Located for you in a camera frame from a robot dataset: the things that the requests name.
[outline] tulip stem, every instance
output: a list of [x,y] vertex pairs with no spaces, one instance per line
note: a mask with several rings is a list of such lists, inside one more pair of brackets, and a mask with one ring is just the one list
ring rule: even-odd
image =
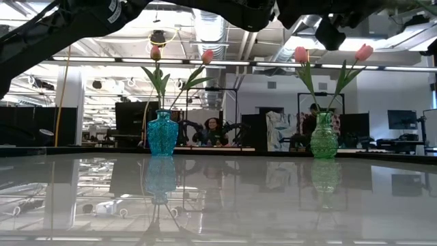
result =
[[[349,77],[350,72],[354,69],[354,67],[355,67],[355,65],[356,65],[357,62],[358,62],[358,60],[356,59],[355,62],[354,62],[354,64],[352,65],[352,67],[349,69],[348,74],[347,74],[346,77],[343,79],[343,81],[345,81],[346,78]],[[340,94],[340,91],[335,90],[335,94],[334,94],[334,96],[333,96],[333,99],[330,101],[330,103],[329,103],[329,105],[328,105],[328,108],[326,109],[326,112],[329,112],[330,106],[332,105],[332,103],[334,102],[335,98],[336,98],[339,94]]]

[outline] fluorescent light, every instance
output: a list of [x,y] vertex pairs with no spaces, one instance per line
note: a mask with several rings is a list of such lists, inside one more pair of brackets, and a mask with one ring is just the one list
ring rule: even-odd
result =
[[432,44],[437,39],[437,37],[430,38],[429,40],[424,41],[423,43],[414,46],[410,49],[410,51],[427,51],[428,46]]
[[[155,61],[152,59],[143,59],[143,58],[123,58],[123,62],[133,62],[133,63],[148,63],[154,64]],[[178,59],[161,59],[158,61],[159,64],[182,64],[182,60]]]
[[322,68],[341,68],[342,65],[334,65],[334,64],[323,64]]
[[[322,64],[322,68],[335,68],[335,69],[340,69],[342,68],[343,65],[335,65],[335,64]],[[347,69],[351,69],[352,65],[346,65]],[[354,66],[354,69],[362,69],[365,68],[365,70],[376,70],[378,69],[378,66],[363,66],[363,65],[358,65],[358,66]]]
[[190,45],[217,45],[217,46],[229,46],[229,43],[224,42],[205,42],[205,41],[190,41]]
[[328,240],[326,243],[327,244],[342,244],[343,242],[342,241],[338,241],[338,240]]
[[[41,236],[35,238],[36,241],[51,241],[51,238],[49,236]],[[54,241],[101,241],[101,238],[92,238],[92,237],[60,237],[60,236],[54,236]]]
[[[55,61],[66,61],[68,57],[53,57]],[[70,57],[72,62],[115,62],[114,58],[109,57]]]
[[437,245],[437,242],[431,241],[397,241],[397,245]]
[[437,72],[437,68],[415,68],[415,67],[385,67],[385,71],[402,72]]
[[[202,61],[190,61],[190,64],[202,65]],[[248,61],[211,61],[210,65],[248,66]]]
[[376,244],[376,245],[383,245],[387,244],[387,242],[384,241],[354,241],[355,244]]
[[300,64],[294,63],[279,63],[279,62],[257,62],[258,66],[275,66],[275,67],[286,67],[286,68],[302,68]]

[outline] tulip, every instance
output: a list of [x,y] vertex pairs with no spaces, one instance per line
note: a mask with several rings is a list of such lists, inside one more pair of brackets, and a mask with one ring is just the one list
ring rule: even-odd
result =
[[161,52],[159,51],[159,47],[154,45],[152,50],[150,51],[150,58],[152,58],[155,62],[161,59]]
[[211,50],[207,50],[205,52],[203,52],[202,55],[202,62],[203,64],[210,64],[212,61],[212,58],[214,58],[214,51]]
[[294,51],[294,59],[296,62],[305,64],[308,62],[307,50],[304,47],[297,47]]
[[363,62],[363,61],[367,60],[371,56],[372,53],[373,53],[373,48],[369,45],[363,44],[361,49],[359,49],[355,53],[355,59],[357,61]]

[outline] black robotic arm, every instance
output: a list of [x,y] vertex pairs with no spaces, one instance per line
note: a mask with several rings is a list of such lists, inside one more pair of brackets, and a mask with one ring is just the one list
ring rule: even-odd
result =
[[[81,38],[105,36],[140,15],[152,0],[56,0],[0,37],[0,98],[10,81]],[[58,7],[50,16],[46,12]]]

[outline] monitor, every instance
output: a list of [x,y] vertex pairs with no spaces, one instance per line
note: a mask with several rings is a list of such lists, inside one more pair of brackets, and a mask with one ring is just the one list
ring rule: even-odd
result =
[[390,130],[417,130],[417,114],[414,110],[388,110]]
[[353,135],[356,137],[370,136],[368,113],[350,113],[340,115],[341,136]]

